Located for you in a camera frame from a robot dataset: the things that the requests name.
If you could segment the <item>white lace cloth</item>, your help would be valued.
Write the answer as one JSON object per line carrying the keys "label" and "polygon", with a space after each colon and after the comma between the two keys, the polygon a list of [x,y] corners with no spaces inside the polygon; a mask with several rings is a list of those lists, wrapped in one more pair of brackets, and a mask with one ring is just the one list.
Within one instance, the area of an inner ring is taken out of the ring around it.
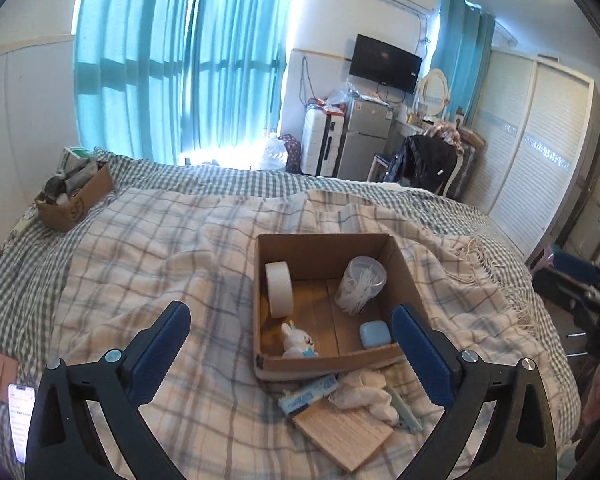
{"label": "white lace cloth", "polygon": [[391,394],[385,389],[386,378],[377,370],[361,368],[338,377],[339,388],[328,396],[341,411],[366,408],[375,418],[393,427],[399,421]]}

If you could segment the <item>light blue earbuds case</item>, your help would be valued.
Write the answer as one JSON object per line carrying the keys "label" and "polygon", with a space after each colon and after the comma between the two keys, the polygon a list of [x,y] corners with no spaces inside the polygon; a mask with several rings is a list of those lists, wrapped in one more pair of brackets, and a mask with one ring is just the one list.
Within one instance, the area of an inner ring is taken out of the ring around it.
{"label": "light blue earbuds case", "polygon": [[364,349],[383,347],[392,341],[387,323],[381,320],[363,323],[358,333]]}

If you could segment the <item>clear floss pick jar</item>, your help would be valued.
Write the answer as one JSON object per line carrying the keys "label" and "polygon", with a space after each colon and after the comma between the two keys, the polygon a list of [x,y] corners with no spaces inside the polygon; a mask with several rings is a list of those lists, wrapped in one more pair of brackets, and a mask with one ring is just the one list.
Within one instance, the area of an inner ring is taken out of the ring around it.
{"label": "clear floss pick jar", "polygon": [[369,256],[355,257],[343,273],[335,296],[336,305],[347,315],[358,315],[382,291],[386,281],[387,271],[378,260]]}

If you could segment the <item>blue white tissue pack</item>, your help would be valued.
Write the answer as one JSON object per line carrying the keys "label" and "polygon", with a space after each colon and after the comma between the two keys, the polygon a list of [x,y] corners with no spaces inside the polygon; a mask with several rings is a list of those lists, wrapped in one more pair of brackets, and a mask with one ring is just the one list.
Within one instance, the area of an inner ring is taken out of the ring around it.
{"label": "blue white tissue pack", "polygon": [[338,378],[331,374],[308,382],[295,392],[285,394],[278,400],[278,406],[287,417],[294,417],[339,388]]}

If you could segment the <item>small white plush toy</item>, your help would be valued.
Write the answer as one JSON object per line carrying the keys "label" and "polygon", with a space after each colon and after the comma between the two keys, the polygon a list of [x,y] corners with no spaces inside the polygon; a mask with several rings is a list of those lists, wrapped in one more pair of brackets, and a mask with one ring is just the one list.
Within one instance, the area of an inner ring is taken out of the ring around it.
{"label": "small white plush toy", "polygon": [[283,357],[295,358],[317,358],[313,338],[304,330],[300,330],[294,323],[283,323],[280,326],[283,335]]}

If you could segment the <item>white tape roll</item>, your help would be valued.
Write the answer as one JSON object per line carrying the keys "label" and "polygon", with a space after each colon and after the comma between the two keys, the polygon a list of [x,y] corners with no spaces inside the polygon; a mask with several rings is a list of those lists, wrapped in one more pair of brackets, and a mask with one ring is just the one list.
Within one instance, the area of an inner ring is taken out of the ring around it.
{"label": "white tape roll", "polygon": [[265,265],[268,305],[272,318],[286,318],[294,312],[294,293],[286,261],[270,262]]}

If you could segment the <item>smartphone with lit screen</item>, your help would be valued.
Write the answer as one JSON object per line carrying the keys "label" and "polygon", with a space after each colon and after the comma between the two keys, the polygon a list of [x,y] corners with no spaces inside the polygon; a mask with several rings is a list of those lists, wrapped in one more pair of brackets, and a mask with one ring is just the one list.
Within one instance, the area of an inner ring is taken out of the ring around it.
{"label": "smartphone with lit screen", "polygon": [[16,460],[26,462],[29,428],[35,404],[35,390],[29,386],[9,384],[7,389],[9,427]]}

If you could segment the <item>brown paper booklet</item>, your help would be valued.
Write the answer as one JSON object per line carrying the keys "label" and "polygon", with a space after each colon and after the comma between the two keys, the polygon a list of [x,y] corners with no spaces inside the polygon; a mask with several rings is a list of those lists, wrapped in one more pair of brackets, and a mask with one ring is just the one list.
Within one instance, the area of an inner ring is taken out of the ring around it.
{"label": "brown paper booklet", "polygon": [[340,410],[322,399],[291,419],[304,436],[349,474],[365,464],[393,434],[366,408]]}

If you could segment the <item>pink plastic stool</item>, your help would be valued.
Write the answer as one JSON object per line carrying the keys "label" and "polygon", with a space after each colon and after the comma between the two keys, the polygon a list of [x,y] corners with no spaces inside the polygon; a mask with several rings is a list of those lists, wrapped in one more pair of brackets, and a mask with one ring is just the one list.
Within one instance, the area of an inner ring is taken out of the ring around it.
{"label": "pink plastic stool", "polygon": [[530,272],[535,274],[539,270],[550,266],[554,258],[554,249],[552,245],[546,246],[530,263]]}

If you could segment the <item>small cardboard box with items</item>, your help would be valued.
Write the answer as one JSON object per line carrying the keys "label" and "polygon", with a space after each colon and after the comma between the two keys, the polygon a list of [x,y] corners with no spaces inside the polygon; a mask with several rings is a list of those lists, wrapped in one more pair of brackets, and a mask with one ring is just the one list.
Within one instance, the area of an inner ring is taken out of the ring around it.
{"label": "small cardboard box with items", "polygon": [[56,171],[34,203],[46,228],[68,232],[113,190],[108,164],[86,148],[73,146],[62,150]]}

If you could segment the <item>black jacket on chair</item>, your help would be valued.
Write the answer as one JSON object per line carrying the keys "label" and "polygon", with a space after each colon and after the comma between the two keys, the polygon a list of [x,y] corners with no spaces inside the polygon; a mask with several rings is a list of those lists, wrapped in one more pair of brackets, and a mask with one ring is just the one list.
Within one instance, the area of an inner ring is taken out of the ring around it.
{"label": "black jacket on chair", "polygon": [[411,188],[437,193],[457,163],[456,147],[440,138],[415,134],[405,138],[392,155],[386,182],[405,181]]}

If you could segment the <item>white louvered wardrobe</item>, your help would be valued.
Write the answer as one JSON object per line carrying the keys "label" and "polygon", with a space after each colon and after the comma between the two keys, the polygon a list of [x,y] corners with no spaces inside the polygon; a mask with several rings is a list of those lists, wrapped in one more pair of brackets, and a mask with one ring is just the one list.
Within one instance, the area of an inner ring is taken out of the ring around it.
{"label": "white louvered wardrobe", "polygon": [[592,77],[493,50],[470,126],[486,142],[463,200],[529,261],[559,233],[600,123]]}

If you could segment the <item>white plastic bag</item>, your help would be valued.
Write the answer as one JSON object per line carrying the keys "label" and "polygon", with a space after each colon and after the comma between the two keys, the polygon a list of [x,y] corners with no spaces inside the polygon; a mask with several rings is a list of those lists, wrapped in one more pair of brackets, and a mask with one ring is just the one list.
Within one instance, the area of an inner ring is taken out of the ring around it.
{"label": "white plastic bag", "polygon": [[263,141],[259,162],[260,170],[285,171],[288,152],[285,142],[275,133],[270,133]]}

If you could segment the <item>silver mini fridge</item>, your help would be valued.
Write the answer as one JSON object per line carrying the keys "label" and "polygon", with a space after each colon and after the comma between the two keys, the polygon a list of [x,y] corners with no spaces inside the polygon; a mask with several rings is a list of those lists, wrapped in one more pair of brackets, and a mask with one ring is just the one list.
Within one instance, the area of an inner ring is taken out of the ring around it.
{"label": "silver mini fridge", "polygon": [[344,125],[337,177],[342,180],[365,181],[376,154],[387,143],[393,108],[384,101],[351,98]]}

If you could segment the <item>oval white mirror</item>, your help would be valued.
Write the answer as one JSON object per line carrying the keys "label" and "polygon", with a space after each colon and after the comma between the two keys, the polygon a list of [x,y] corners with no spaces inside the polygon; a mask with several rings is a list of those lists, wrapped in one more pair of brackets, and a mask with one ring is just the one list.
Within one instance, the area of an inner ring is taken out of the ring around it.
{"label": "oval white mirror", "polygon": [[417,109],[424,116],[439,116],[449,102],[449,84],[444,73],[438,68],[430,70],[418,85]]}

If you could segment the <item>white suitcase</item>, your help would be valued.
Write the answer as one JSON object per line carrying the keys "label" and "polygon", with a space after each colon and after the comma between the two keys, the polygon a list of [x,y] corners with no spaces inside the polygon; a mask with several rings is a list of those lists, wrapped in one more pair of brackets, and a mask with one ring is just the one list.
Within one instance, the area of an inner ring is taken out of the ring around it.
{"label": "white suitcase", "polygon": [[336,110],[306,110],[301,138],[302,174],[329,178],[335,174],[343,124],[344,116]]}

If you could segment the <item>teal window curtain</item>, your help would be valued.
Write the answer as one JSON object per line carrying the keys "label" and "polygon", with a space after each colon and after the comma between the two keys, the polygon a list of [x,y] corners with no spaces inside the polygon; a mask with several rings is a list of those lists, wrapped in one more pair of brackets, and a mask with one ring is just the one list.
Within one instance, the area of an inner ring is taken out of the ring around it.
{"label": "teal window curtain", "polygon": [[291,0],[76,0],[76,128],[87,148],[175,164],[276,130]]}

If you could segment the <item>teal side curtain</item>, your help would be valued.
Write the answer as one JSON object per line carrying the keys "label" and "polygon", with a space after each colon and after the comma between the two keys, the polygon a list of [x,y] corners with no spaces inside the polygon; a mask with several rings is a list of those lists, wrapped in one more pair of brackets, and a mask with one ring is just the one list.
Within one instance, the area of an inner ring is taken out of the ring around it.
{"label": "teal side curtain", "polygon": [[430,67],[441,70],[448,82],[448,112],[460,108],[464,118],[475,113],[488,68],[495,18],[467,0],[441,0],[438,42]]}

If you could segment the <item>black wall television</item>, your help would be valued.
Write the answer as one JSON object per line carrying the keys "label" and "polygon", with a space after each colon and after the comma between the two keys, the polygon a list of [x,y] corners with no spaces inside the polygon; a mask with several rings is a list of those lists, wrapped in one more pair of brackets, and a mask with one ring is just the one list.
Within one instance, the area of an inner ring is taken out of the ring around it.
{"label": "black wall television", "polygon": [[413,94],[422,58],[392,44],[358,35],[349,74]]}

